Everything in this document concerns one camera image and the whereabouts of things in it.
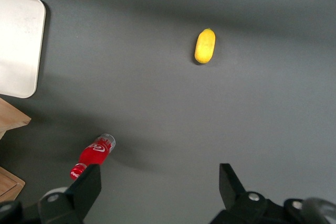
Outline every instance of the white tray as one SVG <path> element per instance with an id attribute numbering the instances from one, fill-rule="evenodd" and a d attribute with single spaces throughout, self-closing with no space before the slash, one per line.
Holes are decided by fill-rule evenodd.
<path id="1" fill-rule="evenodd" d="M 0 0 L 0 94 L 34 94 L 45 16 L 40 0 Z"/>

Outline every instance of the yellow fruit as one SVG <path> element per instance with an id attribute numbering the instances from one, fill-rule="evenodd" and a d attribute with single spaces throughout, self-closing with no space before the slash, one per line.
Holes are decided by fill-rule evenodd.
<path id="1" fill-rule="evenodd" d="M 215 49 L 215 41 L 215 33 L 210 28 L 199 34 L 195 50 L 195 59 L 199 63 L 204 64 L 211 60 Z"/>

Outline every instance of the screw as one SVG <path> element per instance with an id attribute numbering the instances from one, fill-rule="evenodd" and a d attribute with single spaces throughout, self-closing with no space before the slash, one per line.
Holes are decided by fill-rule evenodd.
<path id="1" fill-rule="evenodd" d="M 292 206 L 293 206 L 294 208 L 298 209 L 298 210 L 301 210 L 301 209 L 302 209 L 302 203 L 299 202 L 299 201 L 297 201 L 297 200 L 295 200 L 295 201 L 292 202 Z"/>
<path id="2" fill-rule="evenodd" d="M 48 202 L 53 202 L 58 199 L 58 194 L 51 195 L 49 198 L 47 198 Z"/>
<path id="3" fill-rule="evenodd" d="M 250 200 L 253 200 L 253 201 L 258 201 L 258 200 L 260 200 L 259 195 L 255 194 L 255 193 L 250 193 L 250 194 L 248 195 L 248 198 L 249 198 Z"/>
<path id="4" fill-rule="evenodd" d="M 12 208 L 12 206 L 10 204 L 4 205 L 4 206 L 0 207 L 0 212 L 5 212 L 7 210 L 10 210 L 11 208 Z"/>

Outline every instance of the bottle cap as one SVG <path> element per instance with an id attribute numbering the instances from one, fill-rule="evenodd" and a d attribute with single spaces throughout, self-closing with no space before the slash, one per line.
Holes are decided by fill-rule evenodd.
<path id="1" fill-rule="evenodd" d="M 77 165 L 75 165 L 72 169 L 71 169 L 71 172 L 70 172 L 70 177 L 73 179 L 73 180 L 76 180 L 79 175 L 82 174 L 82 172 L 84 172 L 84 170 L 86 169 L 86 165 L 85 164 L 82 164 L 82 163 L 79 163 Z"/>
<path id="2" fill-rule="evenodd" d="M 115 147 L 115 139 L 114 139 L 114 137 L 112 135 L 110 135 L 110 134 L 105 133 L 105 134 L 100 135 L 100 137 L 98 139 L 100 140 L 102 138 L 103 138 L 103 141 L 105 142 L 105 144 L 106 144 L 106 146 L 107 146 L 107 148 L 109 150 L 109 153 L 111 153 L 112 150 Z"/>

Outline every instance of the red bottle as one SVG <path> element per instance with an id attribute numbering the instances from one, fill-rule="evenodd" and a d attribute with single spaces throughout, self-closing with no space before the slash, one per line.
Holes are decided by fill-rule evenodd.
<path id="1" fill-rule="evenodd" d="M 101 165 L 114 147 L 114 137 L 110 134 L 102 134 L 82 152 L 78 164 L 70 172 L 70 177 L 76 180 L 89 165 Z"/>

